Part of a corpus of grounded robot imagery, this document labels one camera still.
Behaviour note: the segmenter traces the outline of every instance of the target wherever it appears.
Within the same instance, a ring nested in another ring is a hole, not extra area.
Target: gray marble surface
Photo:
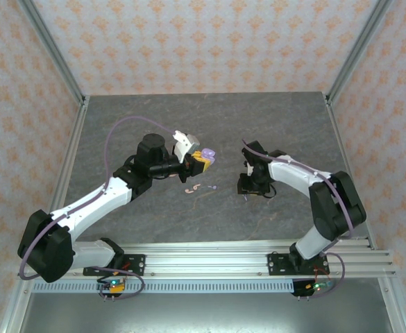
[[[246,202],[237,194],[239,174],[246,171],[242,137],[320,170],[345,170],[320,92],[96,96],[90,99],[66,203],[103,183],[105,137],[126,115],[142,115],[196,135],[201,148],[217,152],[217,161],[185,184],[178,177],[154,180],[146,193],[95,223],[80,240],[109,237],[123,244],[302,237],[312,227],[310,202],[304,195],[277,183],[271,200],[249,196]],[[171,149],[174,140],[165,131],[143,121],[126,122],[110,142],[111,169],[135,153],[148,133],[163,135]],[[201,186],[186,194],[185,189],[195,184]],[[366,230],[360,227],[357,235],[363,236]]]

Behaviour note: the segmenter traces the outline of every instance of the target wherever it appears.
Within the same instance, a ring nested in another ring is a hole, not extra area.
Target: wallpaper
[[[406,0],[395,1],[334,108],[368,220],[406,290]]]
[[[0,0],[0,324],[31,213],[46,209],[78,106],[16,0]]]
[[[327,92],[376,0],[37,0],[83,93]]]

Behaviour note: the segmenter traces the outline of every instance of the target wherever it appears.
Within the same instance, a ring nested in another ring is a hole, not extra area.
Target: ventilated metal strip
[[[38,280],[32,293],[96,293],[100,284],[90,280]],[[139,289],[139,282],[126,282],[126,293]],[[291,293],[290,279],[267,280],[146,280],[143,293]]]

